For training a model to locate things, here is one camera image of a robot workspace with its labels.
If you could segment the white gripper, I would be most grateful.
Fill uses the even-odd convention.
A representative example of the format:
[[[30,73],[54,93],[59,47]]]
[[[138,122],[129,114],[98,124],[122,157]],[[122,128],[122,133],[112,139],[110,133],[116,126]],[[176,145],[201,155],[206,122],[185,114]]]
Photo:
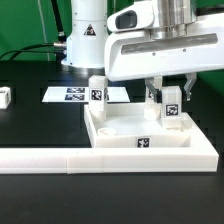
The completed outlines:
[[[111,81],[146,79],[146,97],[162,102],[162,77],[186,74],[183,100],[197,74],[224,69],[224,12],[198,16],[195,0],[140,0],[107,19],[104,50]]]

